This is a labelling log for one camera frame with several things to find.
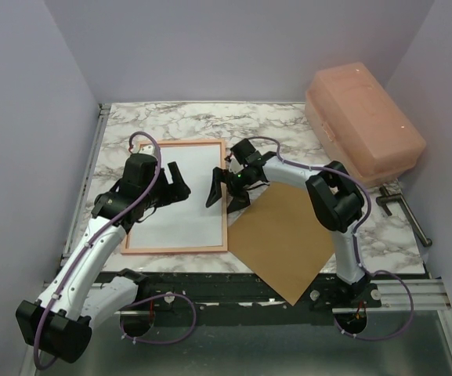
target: cardboard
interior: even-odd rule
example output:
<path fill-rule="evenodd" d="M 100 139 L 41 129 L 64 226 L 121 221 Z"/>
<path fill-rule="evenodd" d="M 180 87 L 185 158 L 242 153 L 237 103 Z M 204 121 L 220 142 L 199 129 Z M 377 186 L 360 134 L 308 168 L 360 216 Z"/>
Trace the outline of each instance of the cardboard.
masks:
<path fill-rule="evenodd" d="M 294 305 L 334 253 L 307 191 L 271 186 L 229 228 L 229 250 Z"/>

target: wooden frame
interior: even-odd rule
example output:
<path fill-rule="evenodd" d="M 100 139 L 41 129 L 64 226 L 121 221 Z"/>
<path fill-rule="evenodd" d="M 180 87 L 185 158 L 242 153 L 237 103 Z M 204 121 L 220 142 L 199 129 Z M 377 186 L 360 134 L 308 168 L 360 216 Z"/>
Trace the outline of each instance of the wooden frame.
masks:
<path fill-rule="evenodd" d="M 147 142 L 140 143 L 140 146 L 148 145 Z M 190 140 L 162 140 L 158 141 L 160 147 L 174 146 L 220 146 L 220 167 L 226 168 L 226 142 L 224 139 L 190 139 Z M 227 251 L 227 202 L 226 187 L 222 185 L 222 245 L 207 247 L 182 247 L 182 248 L 130 248 L 130 233 L 121 243 L 121 253 L 123 255 L 145 255 L 155 253 L 204 253 L 204 252 L 224 252 Z"/>

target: whiteboard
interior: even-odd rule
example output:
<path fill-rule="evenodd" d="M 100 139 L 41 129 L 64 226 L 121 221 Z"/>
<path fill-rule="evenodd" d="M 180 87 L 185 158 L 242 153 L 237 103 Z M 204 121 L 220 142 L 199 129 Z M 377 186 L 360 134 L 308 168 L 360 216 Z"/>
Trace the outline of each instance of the whiteboard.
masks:
<path fill-rule="evenodd" d="M 153 209 L 147 210 L 144 222 L 132 227 L 122 253 L 226 251 L 220 249 L 226 246 L 225 201 L 218 201 L 210 208 L 204 206 L 210 193 L 212 170 L 223 166 L 224 143 L 199 141 L 196 144 L 186 141 L 182 146 L 175 142 L 161 143 L 167 180 L 172 181 L 167 165 L 176 161 L 191 193 L 187 200 L 159 208 L 152 215 Z"/>

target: marble table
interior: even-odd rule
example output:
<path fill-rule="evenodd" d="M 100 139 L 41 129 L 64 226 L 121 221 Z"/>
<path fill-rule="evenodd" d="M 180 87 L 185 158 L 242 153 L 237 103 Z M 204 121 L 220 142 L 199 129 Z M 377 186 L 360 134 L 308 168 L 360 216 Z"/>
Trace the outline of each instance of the marble table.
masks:
<path fill-rule="evenodd" d="M 85 230 L 95 197 L 111 188 L 121 176 L 128 157 L 128 138 L 139 130 L 149 132 L 156 139 L 224 138 L 228 147 L 244 137 L 269 136 L 280 140 L 286 158 L 307 164 L 330 161 L 304 116 L 302 103 L 115 103 L 107 121 L 78 236 Z M 261 153 L 274 150 L 274 145 L 267 141 L 255 141 L 255 146 Z M 396 192 L 399 187 L 392 183 L 388 189 Z M 400 206 L 390 204 L 393 215 L 388 217 L 375 204 L 378 190 L 370 192 L 373 202 L 371 217 L 359 233 L 365 265 L 370 271 L 387 269 L 394 273 L 424 273 L 414 233 Z M 231 225 L 239 215 L 241 211 L 229 215 L 228 224 Z M 109 257 L 103 270 L 123 268 L 142 272 L 251 272 L 229 252 L 122 255 L 119 249 Z M 334 257 L 321 272 L 335 272 Z"/>

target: plastic bin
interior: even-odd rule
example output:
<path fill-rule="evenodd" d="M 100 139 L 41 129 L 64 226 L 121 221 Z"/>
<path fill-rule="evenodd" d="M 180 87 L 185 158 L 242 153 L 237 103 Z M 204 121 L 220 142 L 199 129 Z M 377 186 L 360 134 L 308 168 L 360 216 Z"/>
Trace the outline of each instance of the plastic bin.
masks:
<path fill-rule="evenodd" d="M 306 117 L 332 160 L 366 186 L 413 168 L 425 141 L 362 63 L 320 70 Z"/>

